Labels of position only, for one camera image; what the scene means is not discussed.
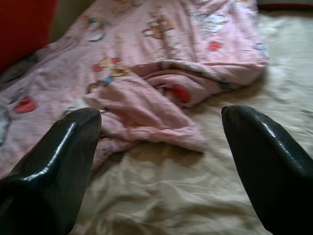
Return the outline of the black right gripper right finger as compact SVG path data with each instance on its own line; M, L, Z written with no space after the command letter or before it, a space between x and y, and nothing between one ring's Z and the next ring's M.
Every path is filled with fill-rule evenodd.
M274 235L313 232L313 161L278 122L245 105L222 108L238 174L264 228Z

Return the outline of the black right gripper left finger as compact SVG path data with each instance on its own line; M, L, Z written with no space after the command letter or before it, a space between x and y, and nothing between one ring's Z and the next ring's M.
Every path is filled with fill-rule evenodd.
M55 122L0 181L3 235L67 235L89 183L101 132L97 109L83 108Z

